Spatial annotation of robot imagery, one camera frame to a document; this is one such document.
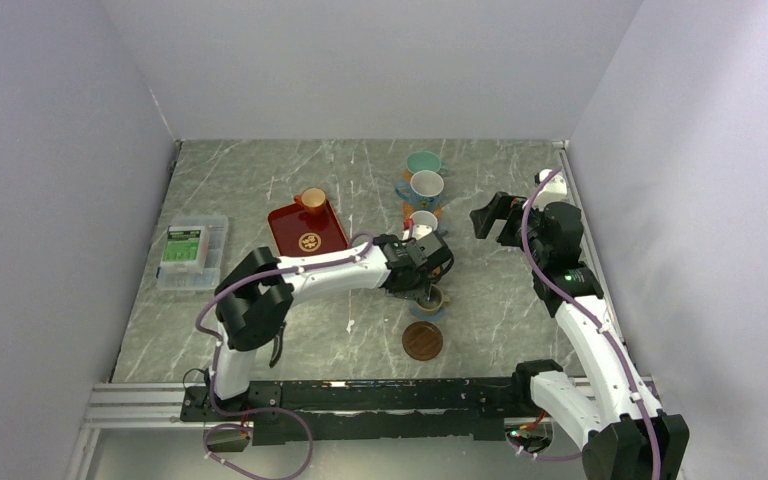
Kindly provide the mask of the grey olive cup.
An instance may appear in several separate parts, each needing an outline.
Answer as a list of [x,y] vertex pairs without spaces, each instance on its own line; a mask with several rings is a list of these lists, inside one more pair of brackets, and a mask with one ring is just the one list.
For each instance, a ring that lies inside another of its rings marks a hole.
[[415,302],[420,305],[421,308],[428,310],[437,310],[441,306],[450,301],[450,297],[437,285],[432,285],[428,294],[425,297],[421,297]]

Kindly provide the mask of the dark blue white mug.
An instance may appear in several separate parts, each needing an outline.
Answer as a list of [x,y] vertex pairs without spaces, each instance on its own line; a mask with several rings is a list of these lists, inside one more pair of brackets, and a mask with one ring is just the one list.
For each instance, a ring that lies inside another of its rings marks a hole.
[[427,225],[436,223],[438,227],[434,232],[438,233],[442,237],[447,236],[449,233],[448,229],[439,223],[438,218],[432,212],[424,210],[415,211],[408,217],[408,219],[413,219],[416,223],[423,223]]

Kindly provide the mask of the dark wood coaster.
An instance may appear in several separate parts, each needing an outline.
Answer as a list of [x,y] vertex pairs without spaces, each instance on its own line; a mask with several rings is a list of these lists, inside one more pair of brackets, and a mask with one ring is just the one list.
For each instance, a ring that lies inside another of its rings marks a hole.
[[433,323],[416,321],[402,334],[402,347],[407,355],[418,361],[436,358],[443,348],[443,334]]

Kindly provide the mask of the teal green cup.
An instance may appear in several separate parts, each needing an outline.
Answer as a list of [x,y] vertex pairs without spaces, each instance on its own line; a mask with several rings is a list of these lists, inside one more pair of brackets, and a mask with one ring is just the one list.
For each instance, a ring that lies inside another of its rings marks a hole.
[[431,171],[443,175],[445,169],[440,156],[428,150],[416,151],[409,154],[405,160],[405,173],[407,178],[421,171]]

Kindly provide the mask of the orange red cup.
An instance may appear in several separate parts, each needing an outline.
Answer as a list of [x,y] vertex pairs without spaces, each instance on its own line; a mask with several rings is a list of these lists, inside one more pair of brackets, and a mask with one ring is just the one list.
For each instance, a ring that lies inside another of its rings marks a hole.
[[328,203],[324,190],[318,187],[310,187],[302,193],[294,196],[294,203],[300,206],[306,213],[318,216],[322,214]]

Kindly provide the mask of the blue rubber coaster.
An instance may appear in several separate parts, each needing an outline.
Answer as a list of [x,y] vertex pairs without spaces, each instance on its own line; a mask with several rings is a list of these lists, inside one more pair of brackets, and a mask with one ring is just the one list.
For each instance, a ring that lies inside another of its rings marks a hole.
[[415,317],[418,321],[426,321],[435,323],[440,321],[445,315],[445,308],[441,306],[437,310],[428,310],[421,308],[416,302],[408,303],[409,313]]

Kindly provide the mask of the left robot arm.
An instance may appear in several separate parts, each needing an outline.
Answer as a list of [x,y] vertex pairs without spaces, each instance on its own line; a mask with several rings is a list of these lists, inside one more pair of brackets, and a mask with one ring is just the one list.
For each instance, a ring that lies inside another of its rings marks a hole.
[[251,251],[206,307],[218,322],[210,333],[217,346],[209,368],[208,407],[224,420],[245,411],[256,352],[274,342],[270,361],[280,359],[292,307],[358,289],[424,299],[453,263],[453,252],[434,231],[420,237],[367,235],[355,247],[306,257],[276,256],[267,247]]

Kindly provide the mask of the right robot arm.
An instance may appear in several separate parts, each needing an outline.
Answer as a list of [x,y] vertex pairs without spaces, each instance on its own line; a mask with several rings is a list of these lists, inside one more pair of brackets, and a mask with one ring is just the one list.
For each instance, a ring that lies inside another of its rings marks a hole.
[[578,446],[575,457],[589,479],[677,478],[689,427],[681,415],[664,411],[618,338],[601,285],[582,259],[581,210],[498,192],[470,219],[479,239],[503,221],[498,243],[525,253],[534,290],[593,390],[583,394],[553,360],[524,362],[513,375],[515,409],[547,413]]

